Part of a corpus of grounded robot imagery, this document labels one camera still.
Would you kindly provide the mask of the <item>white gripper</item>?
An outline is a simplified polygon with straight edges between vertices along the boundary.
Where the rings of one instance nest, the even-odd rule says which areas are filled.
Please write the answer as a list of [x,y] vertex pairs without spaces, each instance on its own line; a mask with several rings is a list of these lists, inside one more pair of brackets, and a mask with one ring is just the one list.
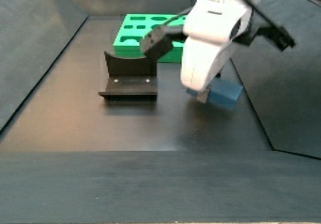
[[251,8],[243,0],[196,0],[185,17],[187,36],[180,68],[180,82],[203,92],[235,50],[231,40],[250,26]]

